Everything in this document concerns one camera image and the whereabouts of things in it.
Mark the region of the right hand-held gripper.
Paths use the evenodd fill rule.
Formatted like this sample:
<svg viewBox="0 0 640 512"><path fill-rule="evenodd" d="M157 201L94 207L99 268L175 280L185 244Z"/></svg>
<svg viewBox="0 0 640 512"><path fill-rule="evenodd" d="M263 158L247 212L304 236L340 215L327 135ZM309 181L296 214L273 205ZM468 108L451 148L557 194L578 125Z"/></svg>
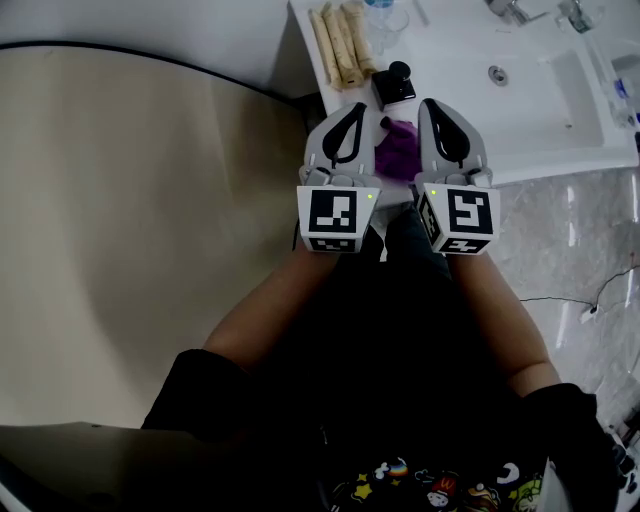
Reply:
<svg viewBox="0 0 640 512"><path fill-rule="evenodd" d="M433 98L418 112L422 170L452 174L429 182L414 178L417 210L431 249L443 255L479 255L499 237L500 194L491 187L484 142L480 133L455 109Z"/></svg>

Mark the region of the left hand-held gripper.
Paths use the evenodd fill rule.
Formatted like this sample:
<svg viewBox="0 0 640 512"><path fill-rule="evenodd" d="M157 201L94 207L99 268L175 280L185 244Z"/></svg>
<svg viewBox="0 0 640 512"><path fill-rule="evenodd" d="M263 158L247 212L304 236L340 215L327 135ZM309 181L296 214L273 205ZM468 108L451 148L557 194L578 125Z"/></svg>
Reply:
<svg viewBox="0 0 640 512"><path fill-rule="evenodd" d="M357 102L337 110L307 137L305 159L311 167L372 174L374 133L371 110ZM298 229L312 252L357 254L376 209L381 182L325 168L303 168L297 187Z"/></svg>

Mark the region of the purple object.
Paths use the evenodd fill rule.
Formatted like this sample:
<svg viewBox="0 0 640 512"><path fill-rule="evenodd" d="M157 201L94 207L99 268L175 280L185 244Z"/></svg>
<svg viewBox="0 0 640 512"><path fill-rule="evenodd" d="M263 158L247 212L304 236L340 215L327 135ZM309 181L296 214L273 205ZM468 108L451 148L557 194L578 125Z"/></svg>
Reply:
<svg viewBox="0 0 640 512"><path fill-rule="evenodd" d="M386 131L375 147L375 170L391 179L412 182L421 172L418 129L408 121L385 116L380 127Z"/></svg>

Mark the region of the black soap dispenser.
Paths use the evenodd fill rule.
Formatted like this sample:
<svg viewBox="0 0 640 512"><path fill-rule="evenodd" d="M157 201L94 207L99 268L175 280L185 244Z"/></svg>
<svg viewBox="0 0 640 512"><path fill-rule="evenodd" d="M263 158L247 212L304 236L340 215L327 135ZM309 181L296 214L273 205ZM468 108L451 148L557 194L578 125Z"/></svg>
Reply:
<svg viewBox="0 0 640 512"><path fill-rule="evenodd" d="M416 98L411 68L403 61L394 61L386 70L373 73L371 85L381 111Z"/></svg>

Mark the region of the person's left forearm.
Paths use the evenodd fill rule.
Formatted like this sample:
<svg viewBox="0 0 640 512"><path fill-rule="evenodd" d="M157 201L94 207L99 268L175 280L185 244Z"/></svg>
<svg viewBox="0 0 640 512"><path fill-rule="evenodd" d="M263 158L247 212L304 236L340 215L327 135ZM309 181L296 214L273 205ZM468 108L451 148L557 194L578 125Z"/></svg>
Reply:
<svg viewBox="0 0 640 512"><path fill-rule="evenodd" d="M247 372L258 367L336 267L336 253L294 249L213 329L203 349Z"/></svg>

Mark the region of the person's right forearm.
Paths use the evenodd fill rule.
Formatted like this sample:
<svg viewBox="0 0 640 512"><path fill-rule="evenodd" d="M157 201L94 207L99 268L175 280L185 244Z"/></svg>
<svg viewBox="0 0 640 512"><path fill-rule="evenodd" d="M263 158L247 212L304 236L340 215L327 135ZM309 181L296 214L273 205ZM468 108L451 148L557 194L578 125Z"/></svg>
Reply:
<svg viewBox="0 0 640 512"><path fill-rule="evenodd" d="M559 384L540 331L490 256L449 255L447 263L509 387L525 397Z"/></svg>

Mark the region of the clear tube with blue cap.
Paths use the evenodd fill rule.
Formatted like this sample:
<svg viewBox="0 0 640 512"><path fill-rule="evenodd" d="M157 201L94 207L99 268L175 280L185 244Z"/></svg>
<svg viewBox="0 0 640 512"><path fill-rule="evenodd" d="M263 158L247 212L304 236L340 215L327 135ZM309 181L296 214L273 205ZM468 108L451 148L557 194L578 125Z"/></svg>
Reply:
<svg viewBox="0 0 640 512"><path fill-rule="evenodd" d="M622 79L614 79L605 91L609 94L611 116L616 125L623 129L636 128L636 113L629 103L630 96Z"/></svg>

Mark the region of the beige rolled towel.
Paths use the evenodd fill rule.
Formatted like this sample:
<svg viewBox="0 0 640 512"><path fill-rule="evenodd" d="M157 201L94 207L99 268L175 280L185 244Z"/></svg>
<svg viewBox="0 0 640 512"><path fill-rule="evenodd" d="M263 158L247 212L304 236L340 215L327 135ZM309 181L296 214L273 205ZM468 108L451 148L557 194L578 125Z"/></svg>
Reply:
<svg viewBox="0 0 640 512"><path fill-rule="evenodd" d="M316 37L328 84L333 89L341 91L343 89L342 77L335 59L326 23L320 13L313 9L309 10L309 17Z"/></svg>
<svg viewBox="0 0 640 512"><path fill-rule="evenodd" d="M342 77L343 89L352 89L360 87L364 78L359 74L357 70L353 69L351 59L348 55L339 25L336 17L336 10L331 2L327 2L322 8L321 16L323 17L330 40L333 46L334 55L338 68Z"/></svg>
<svg viewBox="0 0 640 512"><path fill-rule="evenodd" d="M365 11L362 2L356 0L349 0L341 6L346 14L347 21L353 32L357 57L359 63L364 68L366 74L365 78L370 77L377 72L374 59L371 54L369 44L366 40L365 34Z"/></svg>
<svg viewBox="0 0 640 512"><path fill-rule="evenodd" d="M357 70L359 72L359 74L365 78L366 74L364 72L364 68L362 67L362 65L359 63L358 57L357 57L357 52L356 52L356 47L355 47L355 42L354 42L354 37L353 37L353 32L351 30L351 27L347 21L347 17L346 14L343 10L342 7L338 8L336 10L336 17L337 17L337 21L338 21L338 25L348 52L348 55L351 59L351 63L353 65L353 69Z"/></svg>

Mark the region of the clear glass cup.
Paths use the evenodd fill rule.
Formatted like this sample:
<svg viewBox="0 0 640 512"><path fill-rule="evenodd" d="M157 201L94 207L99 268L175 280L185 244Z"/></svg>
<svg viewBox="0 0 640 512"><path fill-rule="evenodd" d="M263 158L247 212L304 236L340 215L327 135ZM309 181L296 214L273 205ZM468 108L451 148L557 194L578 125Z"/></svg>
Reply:
<svg viewBox="0 0 640 512"><path fill-rule="evenodd" d="M387 49L397 44L410 21L406 9L396 3L391 9L383 11L365 5L365 16L367 37L377 55L383 55Z"/></svg>

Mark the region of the chrome faucet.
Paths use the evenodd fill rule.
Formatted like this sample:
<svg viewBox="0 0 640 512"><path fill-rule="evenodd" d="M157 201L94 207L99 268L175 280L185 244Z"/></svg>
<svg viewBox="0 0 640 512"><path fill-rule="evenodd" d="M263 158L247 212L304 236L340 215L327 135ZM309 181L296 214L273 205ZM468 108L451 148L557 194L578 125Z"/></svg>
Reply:
<svg viewBox="0 0 640 512"><path fill-rule="evenodd" d="M548 15L542 12L530 15L517 4L518 0L484 0L489 10L496 16L511 19L517 26L524 26Z"/></svg>

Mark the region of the person's black printed clothing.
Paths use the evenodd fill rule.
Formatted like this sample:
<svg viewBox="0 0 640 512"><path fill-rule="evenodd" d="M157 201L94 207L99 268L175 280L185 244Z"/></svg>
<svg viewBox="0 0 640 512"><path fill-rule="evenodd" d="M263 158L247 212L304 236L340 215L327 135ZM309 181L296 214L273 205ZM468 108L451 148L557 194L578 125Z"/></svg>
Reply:
<svg viewBox="0 0 640 512"><path fill-rule="evenodd" d="M547 467L573 512L618 501L596 398L509 387L412 205L339 255L253 371L180 353L143 425L234 449L198 509L537 512Z"/></svg>

